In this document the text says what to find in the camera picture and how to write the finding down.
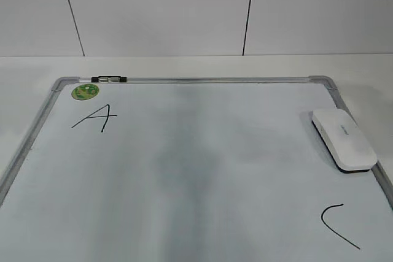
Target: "whiteboard surface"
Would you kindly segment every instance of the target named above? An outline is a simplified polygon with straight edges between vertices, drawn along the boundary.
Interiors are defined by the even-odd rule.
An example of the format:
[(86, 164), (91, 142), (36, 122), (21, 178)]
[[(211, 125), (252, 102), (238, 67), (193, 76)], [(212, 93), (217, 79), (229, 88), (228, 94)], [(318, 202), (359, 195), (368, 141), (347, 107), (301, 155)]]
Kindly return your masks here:
[[(371, 172), (342, 174), (314, 84), (67, 85), (0, 208), (4, 261), (389, 261)], [(106, 118), (72, 125), (106, 104)], [(100, 111), (96, 115), (106, 115)], [(357, 244), (358, 250), (321, 222)]]

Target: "round magnet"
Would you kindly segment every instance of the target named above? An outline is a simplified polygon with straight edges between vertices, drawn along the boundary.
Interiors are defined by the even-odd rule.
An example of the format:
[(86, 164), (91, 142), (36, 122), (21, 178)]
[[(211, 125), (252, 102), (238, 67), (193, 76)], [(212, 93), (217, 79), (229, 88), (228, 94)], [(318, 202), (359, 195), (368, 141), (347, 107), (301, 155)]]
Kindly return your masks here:
[(85, 101), (94, 98), (99, 93), (99, 88), (94, 84), (83, 84), (75, 87), (71, 95), (78, 101)]

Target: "white eraser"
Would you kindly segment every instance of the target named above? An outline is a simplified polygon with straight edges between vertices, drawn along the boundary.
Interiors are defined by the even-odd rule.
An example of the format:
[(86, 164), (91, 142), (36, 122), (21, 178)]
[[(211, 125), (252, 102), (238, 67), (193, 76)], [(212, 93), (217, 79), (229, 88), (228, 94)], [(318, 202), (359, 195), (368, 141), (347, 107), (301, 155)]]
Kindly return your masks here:
[(314, 110), (313, 122), (343, 172), (367, 171), (378, 161), (358, 125), (344, 110)]

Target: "white wall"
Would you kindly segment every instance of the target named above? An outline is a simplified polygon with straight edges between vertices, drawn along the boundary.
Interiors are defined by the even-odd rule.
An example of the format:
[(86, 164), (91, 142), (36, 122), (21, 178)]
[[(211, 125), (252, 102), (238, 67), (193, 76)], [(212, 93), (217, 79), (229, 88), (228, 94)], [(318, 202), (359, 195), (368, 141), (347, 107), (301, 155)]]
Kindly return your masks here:
[(71, 0), (86, 55), (241, 55), (248, 0)]
[(67, 0), (0, 0), (0, 56), (81, 54)]
[(246, 54), (393, 52), (393, 0), (252, 0)]
[[(71, 0), (86, 55), (241, 55), (249, 0)], [(393, 52), (393, 0), (252, 0), (247, 55)], [(0, 56), (81, 55), (67, 0), (0, 0)]]

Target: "white table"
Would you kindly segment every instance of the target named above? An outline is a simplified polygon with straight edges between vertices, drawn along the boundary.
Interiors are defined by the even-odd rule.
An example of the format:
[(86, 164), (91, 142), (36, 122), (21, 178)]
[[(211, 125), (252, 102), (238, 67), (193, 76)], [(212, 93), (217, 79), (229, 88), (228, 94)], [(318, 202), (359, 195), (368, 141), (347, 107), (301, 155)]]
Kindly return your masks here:
[(91, 77), (305, 77), (327, 75), (393, 179), (393, 55), (0, 58), (0, 171), (54, 81)]

